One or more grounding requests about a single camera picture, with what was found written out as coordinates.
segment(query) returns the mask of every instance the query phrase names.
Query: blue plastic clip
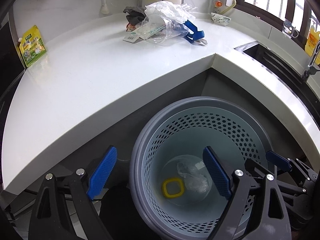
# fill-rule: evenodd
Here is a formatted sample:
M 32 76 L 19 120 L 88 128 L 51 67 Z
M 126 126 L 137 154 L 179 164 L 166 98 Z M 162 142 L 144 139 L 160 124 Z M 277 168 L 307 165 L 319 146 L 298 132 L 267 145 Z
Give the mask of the blue plastic clip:
M 188 27 L 191 31 L 193 31 L 193 34 L 188 33 L 187 36 L 185 36 L 186 40 L 190 43 L 193 43 L 199 39 L 204 38 L 204 31 L 198 31 L 197 26 L 195 26 L 192 22 L 187 20 L 184 25 Z
M 291 171 L 292 169 L 289 160 L 274 153 L 273 151 L 266 152 L 266 159 L 283 171 Z

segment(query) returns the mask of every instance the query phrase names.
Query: yellow snack pouch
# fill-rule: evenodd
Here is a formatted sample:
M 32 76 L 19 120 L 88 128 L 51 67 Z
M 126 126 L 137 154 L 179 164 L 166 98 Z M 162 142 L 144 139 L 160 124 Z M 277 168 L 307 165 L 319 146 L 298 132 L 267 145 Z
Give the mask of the yellow snack pouch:
M 40 31 L 36 25 L 28 30 L 22 37 L 20 51 L 26 66 L 31 66 L 47 51 L 41 39 Z
M 311 57 L 317 42 L 319 41 L 320 32 L 316 32 L 315 28 L 312 26 L 310 29 L 309 37 L 305 46 L 305 52 Z M 316 64 L 320 64 L 320 56 L 316 58 Z

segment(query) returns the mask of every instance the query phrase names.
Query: metal screw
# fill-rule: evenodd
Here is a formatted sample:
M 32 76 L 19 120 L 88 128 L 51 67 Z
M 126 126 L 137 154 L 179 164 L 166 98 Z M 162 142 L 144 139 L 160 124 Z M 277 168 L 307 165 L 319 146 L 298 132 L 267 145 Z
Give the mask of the metal screw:
M 77 175 L 83 175 L 84 174 L 84 169 L 83 168 L 77 169 L 76 174 Z
M 267 179 L 268 179 L 268 180 L 274 180 L 275 177 L 273 177 L 271 174 L 267 174 Z
M 243 171 L 241 170 L 235 170 L 235 174 L 239 177 L 241 177 L 243 175 Z
M 48 173 L 48 174 L 45 176 L 45 178 L 46 178 L 47 180 L 52 179 L 52 177 L 53 177 L 52 173 Z

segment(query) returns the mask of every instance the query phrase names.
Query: clear plastic cup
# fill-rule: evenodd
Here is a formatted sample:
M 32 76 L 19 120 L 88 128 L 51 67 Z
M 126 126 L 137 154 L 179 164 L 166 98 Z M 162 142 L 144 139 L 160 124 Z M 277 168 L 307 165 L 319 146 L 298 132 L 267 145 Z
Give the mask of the clear plastic cup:
M 185 37 L 188 34 L 188 29 L 183 24 L 159 14 L 147 16 L 141 28 L 146 40 L 153 44 L 160 44 L 177 36 Z

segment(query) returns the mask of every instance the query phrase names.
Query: sticker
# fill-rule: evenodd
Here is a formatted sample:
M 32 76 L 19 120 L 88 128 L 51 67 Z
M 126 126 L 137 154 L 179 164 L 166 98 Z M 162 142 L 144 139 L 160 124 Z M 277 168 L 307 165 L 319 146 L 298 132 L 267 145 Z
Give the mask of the sticker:
M 200 170 L 200 169 L 202 169 L 203 167 L 205 167 L 203 161 L 200 161 L 199 163 L 196 163 L 195 166 L 196 166 L 196 168 L 197 168 L 198 170 Z
M 137 39 L 139 39 L 139 35 L 136 32 L 131 32 L 123 40 L 134 43 Z

